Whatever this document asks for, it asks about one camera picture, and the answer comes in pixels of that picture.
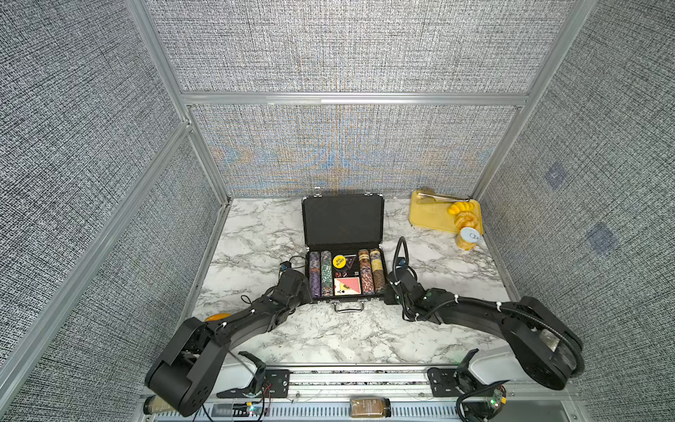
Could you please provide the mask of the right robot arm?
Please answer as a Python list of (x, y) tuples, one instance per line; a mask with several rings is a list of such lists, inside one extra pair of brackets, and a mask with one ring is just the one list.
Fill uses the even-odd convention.
[(413, 323), (459, 325), (504, 339), (525, 374), (550, 390), (563, 390), (585, 372), (583, 341), (534, 297), (491, 302), (424, 288), (408, 266), (387, 276), (403, 318)]

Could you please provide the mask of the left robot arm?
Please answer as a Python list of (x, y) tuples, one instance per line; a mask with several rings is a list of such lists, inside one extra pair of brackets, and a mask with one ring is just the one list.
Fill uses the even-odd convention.
[(145, 376), (145, 386), (187, 417), (196, 413), (216, 386), (230, 350), (286, 322), (298, 307), (311, 302), (307, 277), (288, 269), (267, 295), (226, 318), (188, 318)]

